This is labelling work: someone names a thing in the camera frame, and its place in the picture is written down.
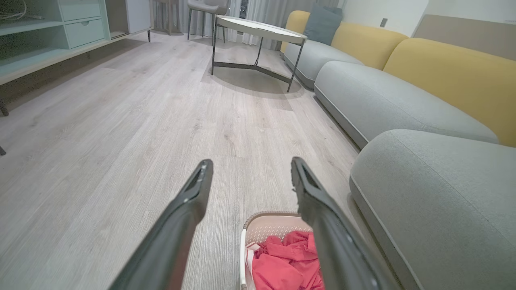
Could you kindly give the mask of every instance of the drawer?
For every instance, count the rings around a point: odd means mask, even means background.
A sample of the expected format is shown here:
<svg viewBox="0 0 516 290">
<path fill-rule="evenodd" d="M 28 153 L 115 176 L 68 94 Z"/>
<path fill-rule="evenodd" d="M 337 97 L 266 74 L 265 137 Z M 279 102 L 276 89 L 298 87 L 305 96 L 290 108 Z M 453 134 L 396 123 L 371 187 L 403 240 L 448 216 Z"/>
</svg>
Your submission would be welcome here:
<svg viewBox="0 0 516 290">
<path fill-rule="evenodd" d="M 70 48 L 104 39 L 102 19 L 77 22 L 64 26 Z"/>
<path fill-rule="evenodd" d="M 59 0 L 64 21 L 100 16 L 99 0 Z"/>
</svg>

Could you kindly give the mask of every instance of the cabinet leg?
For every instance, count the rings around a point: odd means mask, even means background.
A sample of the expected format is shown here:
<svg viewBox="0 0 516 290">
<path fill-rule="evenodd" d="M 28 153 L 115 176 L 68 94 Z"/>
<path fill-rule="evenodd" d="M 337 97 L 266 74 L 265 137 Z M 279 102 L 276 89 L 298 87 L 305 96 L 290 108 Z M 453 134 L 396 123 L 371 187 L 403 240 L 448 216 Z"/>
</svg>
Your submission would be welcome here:
<svg viewBox="0 0 516 290">
<path fill-rule="evenodd" d="M 5 106 L 4 100 L 0 99 L 0 111 L 2 111 L 2 114 L 4 116 L 9 115 L 9 111 L 7 110 L 7 107 Z"/>
</svg>

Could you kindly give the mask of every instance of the white table top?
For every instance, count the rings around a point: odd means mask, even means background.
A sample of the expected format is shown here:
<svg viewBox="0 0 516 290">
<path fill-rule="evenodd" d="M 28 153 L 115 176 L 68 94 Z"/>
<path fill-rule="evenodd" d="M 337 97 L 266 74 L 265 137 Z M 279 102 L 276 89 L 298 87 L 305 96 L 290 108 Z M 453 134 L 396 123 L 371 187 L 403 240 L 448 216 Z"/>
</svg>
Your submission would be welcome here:
<svg viewBox="0 0 516 290">
<path fill-rule="evenodd" d="M 217 18 L 218 24 L 224 27 L 272 40 L 301 44 L 307 39 L 303 34 L 257 21 L 224 15 L 217 15 Z"/>
</svg>

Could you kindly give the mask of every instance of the sofa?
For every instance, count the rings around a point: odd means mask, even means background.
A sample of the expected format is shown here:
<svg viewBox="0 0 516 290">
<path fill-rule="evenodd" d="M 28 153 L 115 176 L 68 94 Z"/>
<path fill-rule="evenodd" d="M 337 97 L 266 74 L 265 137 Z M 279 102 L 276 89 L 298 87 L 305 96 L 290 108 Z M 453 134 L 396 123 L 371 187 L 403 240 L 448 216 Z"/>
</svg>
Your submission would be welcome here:
<svg viewBox="0 0 516 290">
<path fill-rule="evenodd" d="M 405 289 L 516 289 L 516 148 L 392 130 L 349 184 Z"/>
<path fill-rule="evenodd" d="M 516 289 L 516 61 L 346 23 L 305 48 L 297 76 L 361 149 L 351 195 L 403 288 Z"/>
<path fill-rule="evenodd" d="M 293 11 L 286 29 L 303 33 L 310 13 Z M 313 90 L 317 74 L 328 61 L 338 60 L 382 70 L 396 46 L 408 37 L 389 30 L 342 22 L 331 46 L 307 40 L 296 70 L 303 85 Z M 283 42 L 281 52 L 285 63 L 294 69 L 300 46 Z"/>
<path fill-rule="evenodd" d="M 302 33 L 309 15 L 286 27 Z M 288 66 L 294 46 L 282 44 Z M 299 79 L 316 75 L 315 95 L 359 148 L 394 129 L 516 147 L 516 61 L 350 23 L 331 46 L 305 46 Z"/>
</svg>

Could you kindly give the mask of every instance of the wall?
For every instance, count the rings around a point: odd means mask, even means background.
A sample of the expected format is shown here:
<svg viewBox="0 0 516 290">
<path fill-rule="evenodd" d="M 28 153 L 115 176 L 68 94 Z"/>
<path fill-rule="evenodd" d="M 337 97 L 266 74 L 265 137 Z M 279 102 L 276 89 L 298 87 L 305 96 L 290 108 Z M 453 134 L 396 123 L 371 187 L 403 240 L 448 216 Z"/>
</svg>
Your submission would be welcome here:
<svg viewBox="0 0 516 290">
<path fill-rule="evenodd" d="M 512 24 L 427 14 L 414 37 L 516 60 L 516 25 Z"/>
<path fill-rule="evenodd" d="M 427 5 L 428 0 L 348 0 L 344 21 L 380 27 L 382 19 L 388 18 L 385 29 L 410 37 Z"/>
<path fill-rule="evenodd" d="M 516 0 L 430 0 L 425 14 L 516 23 Z"/>
</svg>

